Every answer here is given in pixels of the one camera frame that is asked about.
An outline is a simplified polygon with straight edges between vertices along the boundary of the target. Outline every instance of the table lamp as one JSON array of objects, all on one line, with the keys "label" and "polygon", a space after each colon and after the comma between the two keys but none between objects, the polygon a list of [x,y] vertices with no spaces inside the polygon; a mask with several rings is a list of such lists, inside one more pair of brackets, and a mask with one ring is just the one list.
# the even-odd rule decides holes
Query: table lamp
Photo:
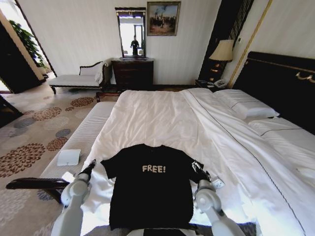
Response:
[{"label": "table lamp", "polygon": [[[234,40],[232,39],[220,40],[217,48],[209,57],[209,59],[231,62],[233,60],[233,53],[232,53],[233,44],[234,44]],[[210,78],[209,79],[210,81],[220,78],[222,74],[221,65],[219,63],[215,64],[215,68],[212,68],[211,72],[213,73],[214,78]]]}]

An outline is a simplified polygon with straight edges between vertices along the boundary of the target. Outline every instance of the mirror frame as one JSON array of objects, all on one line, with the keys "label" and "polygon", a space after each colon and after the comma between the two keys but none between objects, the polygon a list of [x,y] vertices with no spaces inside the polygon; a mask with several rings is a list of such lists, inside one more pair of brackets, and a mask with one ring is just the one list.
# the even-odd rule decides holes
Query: mirror frame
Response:
[{"label": "mirror frame", "polygon": [[[119,38],[120,38],[120,46],[122,50],[122,56],[123,58],[146,58],[146,8],[145,7],[115,7],[116,15],[117,15],[117,21],[118,21],[118,31],[119,31]],[[124,55],[124,49],[123,49],[123,41],[122,41],[122,35],[120,33],[120,20],[119,20],[119,12],[142,12],[143,13],[143,55],[141,56],[125,56]]]}]

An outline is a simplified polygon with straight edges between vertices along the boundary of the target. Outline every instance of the green leaves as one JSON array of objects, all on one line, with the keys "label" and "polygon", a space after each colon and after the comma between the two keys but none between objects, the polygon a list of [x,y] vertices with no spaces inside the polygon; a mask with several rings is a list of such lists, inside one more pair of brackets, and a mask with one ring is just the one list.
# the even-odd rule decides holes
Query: green leaves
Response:
[{"label": "green leaves", "polygon": [[22,29],[21,25],[19,23],[16,23],[15,21],[12,21],[12,20],[10,20],[9,22],[11,23],[11,25],[13,26],[15,32],[17,33],[17,35],[21,39],[22,43],[24,44],[25,48],[29,52],[29,54],[32,57],[33,61],[35,62],[36,66],[38,66],[38,67],[41,67],[41,66],[45,67],[44,59],[41,56],[41,54],[38,53],[39,50],[37,48],[37,45],[32,40],[32,38],[34,38],[34,35],[29,33],[28,31],[26,31],[25,29]]}]

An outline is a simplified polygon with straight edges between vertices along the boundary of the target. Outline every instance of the floral rug pattern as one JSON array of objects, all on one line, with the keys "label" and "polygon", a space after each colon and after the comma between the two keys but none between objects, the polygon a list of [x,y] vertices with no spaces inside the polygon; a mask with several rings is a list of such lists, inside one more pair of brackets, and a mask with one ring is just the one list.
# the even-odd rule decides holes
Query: floral rug pattern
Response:
[{"label": "floral rug pattern", "polygon": [[0,128],[1,235],[51,234],[62,206],[42,190],[5,186],[17,178],[40,176],[96,104],[97,91],[57,88],[54,95],[45,82],[23,93],[2,94],[24,115]]}]

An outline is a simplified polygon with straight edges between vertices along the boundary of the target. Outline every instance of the pillow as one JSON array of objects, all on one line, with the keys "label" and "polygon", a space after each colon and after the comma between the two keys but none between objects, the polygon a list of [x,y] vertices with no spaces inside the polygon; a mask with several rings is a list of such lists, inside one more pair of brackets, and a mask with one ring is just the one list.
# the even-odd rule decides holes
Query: pillow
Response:
[{"label": "pillow", "polygon": [[96,82],[98,82],[98,84],[100,84],[102,82],[102,79],[103,79],[103,65],[104,65],[104,63],[100,63],[98,65],[97,72],[94,76],[94,79]]},{"label": "pillow", "polygon": [[279,115],[271,107],[241,90],[225,89],[216,91],[214,94],[234,110],[240,119],[245,119],[246,117],[277,117]]},{"label": "pillow", "polygon": [[249,123],[259,136],[274,147],[302,179],[315,187],[315,136],[283,118]]}]

